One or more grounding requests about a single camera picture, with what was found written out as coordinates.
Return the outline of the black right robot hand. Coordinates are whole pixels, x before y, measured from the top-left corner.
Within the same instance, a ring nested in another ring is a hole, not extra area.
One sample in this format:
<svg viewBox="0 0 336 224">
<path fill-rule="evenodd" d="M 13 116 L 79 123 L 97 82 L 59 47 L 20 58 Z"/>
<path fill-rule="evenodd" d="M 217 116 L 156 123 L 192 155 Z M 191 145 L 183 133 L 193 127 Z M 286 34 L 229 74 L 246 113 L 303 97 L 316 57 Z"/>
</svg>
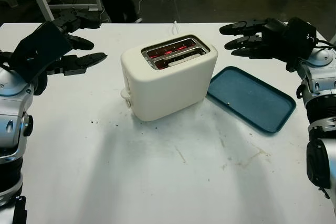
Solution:
<svg viewBox="0 0 336 224">
<path fill-rule="evenodd" d="M 253 19 L 225 25 L 219 29 L 222 35 L 240 35 L 224 45 L 231 54 L 250 59 L 278 58 L 281 34 L 286 24 L 274 19 Z"/>
</svg>

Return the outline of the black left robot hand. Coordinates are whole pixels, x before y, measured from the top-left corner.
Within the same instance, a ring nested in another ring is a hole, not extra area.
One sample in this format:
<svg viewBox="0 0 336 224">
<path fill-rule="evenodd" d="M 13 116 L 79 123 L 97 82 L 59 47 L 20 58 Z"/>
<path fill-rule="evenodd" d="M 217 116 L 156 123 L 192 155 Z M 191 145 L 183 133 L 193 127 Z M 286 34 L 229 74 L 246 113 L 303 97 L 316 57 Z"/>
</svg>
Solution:
<svg viewBox="0 0 336 224">
<path fill-rule="evenodd" d="M 74 9 L 60 12 L 59 17 L 52 23 L 59 28 L 67 41 L 70 42 L 72 50 L 91 50 L 94 48 L 94 44 L 71 33 L 78 29 L 98 29 L 101 26 L 100 18 Z M 64 76 L 83 74 L 87 68 L 102 62 L 106 57 L 107 55 L 103 52 L 88 54 L 82 57 L 77 57 L 76 55 L 58 57 L 46 66 L 44 71 L 34 81 L 34 95 L 41 95 L 44 92 L 47 87 L 48 75 L 60 73 Z"/>
</svg>

